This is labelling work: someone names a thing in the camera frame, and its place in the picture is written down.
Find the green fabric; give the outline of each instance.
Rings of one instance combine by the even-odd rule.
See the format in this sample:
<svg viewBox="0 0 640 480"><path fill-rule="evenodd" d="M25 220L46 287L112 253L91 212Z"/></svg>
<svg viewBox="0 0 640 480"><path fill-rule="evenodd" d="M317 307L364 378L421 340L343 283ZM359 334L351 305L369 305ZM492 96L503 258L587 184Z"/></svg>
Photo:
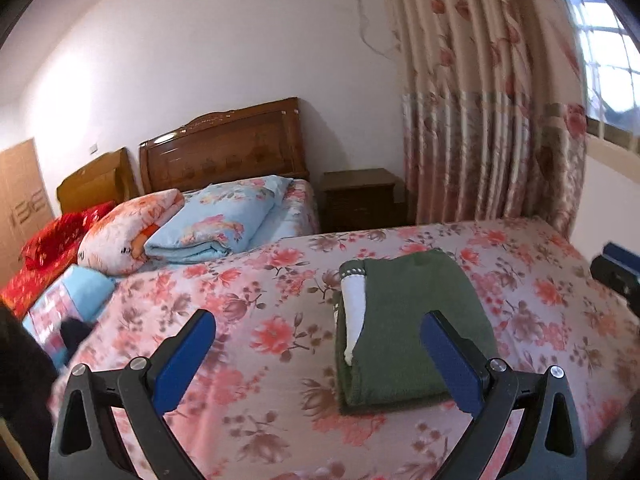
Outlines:
<svg viewBox="0 0 640 480"><path fill-rule="evenodd" d="M420 343L422 318L439 310L488 358L498 355L494 330L466 274L441 250L395 260L364 260L367 309L351 367L344 361L346 324L338 302L336 359L345 411L447 394L444 380Z"/></svg>

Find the curtain fold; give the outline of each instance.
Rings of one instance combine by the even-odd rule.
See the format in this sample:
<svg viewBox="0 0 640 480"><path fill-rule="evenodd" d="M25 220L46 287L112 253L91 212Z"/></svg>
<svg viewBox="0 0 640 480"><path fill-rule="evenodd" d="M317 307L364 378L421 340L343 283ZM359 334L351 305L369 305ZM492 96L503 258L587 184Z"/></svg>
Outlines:
<svg viewBox="0 0 640 480"><path fill-rule="evenodd" d="M540 215L568 236L586 118L563 0L392 0L409 220Z"/></svg>

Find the folded blue quilt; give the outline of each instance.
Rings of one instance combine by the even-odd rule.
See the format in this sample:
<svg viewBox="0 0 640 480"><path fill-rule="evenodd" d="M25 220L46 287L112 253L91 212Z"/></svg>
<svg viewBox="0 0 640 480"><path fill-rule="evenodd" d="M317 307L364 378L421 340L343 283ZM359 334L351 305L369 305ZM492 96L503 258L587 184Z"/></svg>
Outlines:
<svg viewBox="0 0 640 480"><path fill-rule="evenodd" d="M146 255L192 264L241 253L289 182L269 176L206 187L146 241Z"/></svg>

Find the blue gripper pad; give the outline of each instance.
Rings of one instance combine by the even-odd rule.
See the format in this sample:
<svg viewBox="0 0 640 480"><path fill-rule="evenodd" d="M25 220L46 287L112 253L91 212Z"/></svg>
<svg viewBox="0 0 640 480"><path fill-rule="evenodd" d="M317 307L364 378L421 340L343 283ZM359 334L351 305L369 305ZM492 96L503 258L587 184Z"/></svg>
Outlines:
<svg viewBox="0 0 640 480"><path fill-rule="evenodd" d="M432 313L426 314L422 320L420 341L458 408L476 418L484 406L482 381Z"/></svg>
<svg viewBox="0 0 640 480"><path fill-rule="evenodd" d="M640 273L640 256L638 256L637 254L633 254L632 252L627 251L625 248L622 248L612 242L604 246L602 254L608 256L612 260L620 262L625 267L634 270L636 274Z"/></svg>
<svg viewBox="0 0 640 480"><path fill-rule="evenodd" d="M215 338L216 320L212 313L205 311L156 377L152 402L158 415L178 407Z"/></svg>

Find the floral curtain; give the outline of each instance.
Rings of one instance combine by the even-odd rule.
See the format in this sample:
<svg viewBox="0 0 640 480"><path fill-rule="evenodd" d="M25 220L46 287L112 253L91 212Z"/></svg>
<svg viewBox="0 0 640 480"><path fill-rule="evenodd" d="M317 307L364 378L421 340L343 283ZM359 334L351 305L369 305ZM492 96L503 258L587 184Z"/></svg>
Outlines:
<svg viewBox="0 0 640 480"><path fill-rule="evenodd" d="M542 216L584 180L580 65L563 0L392 0L409 220Z"/></svg>

